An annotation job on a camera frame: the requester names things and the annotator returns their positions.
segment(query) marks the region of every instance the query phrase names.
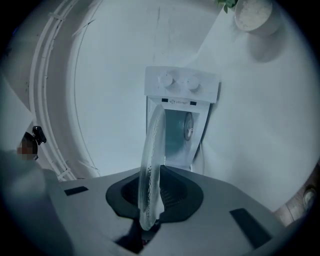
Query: bowl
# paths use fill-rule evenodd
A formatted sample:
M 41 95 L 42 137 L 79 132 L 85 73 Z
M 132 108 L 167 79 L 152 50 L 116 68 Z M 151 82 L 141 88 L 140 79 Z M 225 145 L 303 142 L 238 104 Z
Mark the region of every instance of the bowl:
M 258 18 L 258 15 L 253 17 L 252 11 L 245 11 L 245 5 L 261 6 L 261 3 L 269 2 L 269 8 L 265 13 Z M 280 10 L 274 1 L 266 0 L 238 0 L 234 11 L 234 19 L 237 27 L 250 34 L 258 36 L 269 36 L 276 32 L 281 23 Z

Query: gray surface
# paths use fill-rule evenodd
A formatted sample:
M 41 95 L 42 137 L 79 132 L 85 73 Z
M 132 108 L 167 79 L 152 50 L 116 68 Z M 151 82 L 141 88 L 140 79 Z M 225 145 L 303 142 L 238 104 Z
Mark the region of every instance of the gray surface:
M 172 168 L 173 171 L 201 186 L 204 199 L 201 207 L 188 220 L 162 224 L 154 239 L 141 255 L 214 254 L 233 256 L 249 253 L 252 246 L 229 214 L 245 208 L 262 226 L 275 236 L 284 227 L 273 214 L 234 186 L 196 173 Z M 126 234 L 131 220 L 118 217 L 106 202 L 106 191 L 116 181 L 134 174 L 139 169 L 86 180 L 67 181 L 53 185 L 50 196 L 61 222 L 70 233 L 86 235 L 88 229 L 96 237 L 112 241 Z M 89 191 L 65 196 L 63 190 L 85 186 Z
M 76 231 L 86 237 L 91 230 L 94 237 L 115 241 L 128 233 L 132 220 L 115 214 L 106 200 L 107 189 L 140 169 L 99 178 L 49 183 L 48 190 L 62 224 L 70 234 Z M 88 191 L 67 196 L 66 189 L 85 186 Z
M 249 253 L 253 248 L 229 214 L 237 208 L 245 208 L 273 236 L 284 229 L 268 209 L 236 187 L 189 171 L 171 169 L 202 188 L 203 203 L 187 221 L 162 224 L 142 255 L 157 252 L 158 255 L 238 256 Z

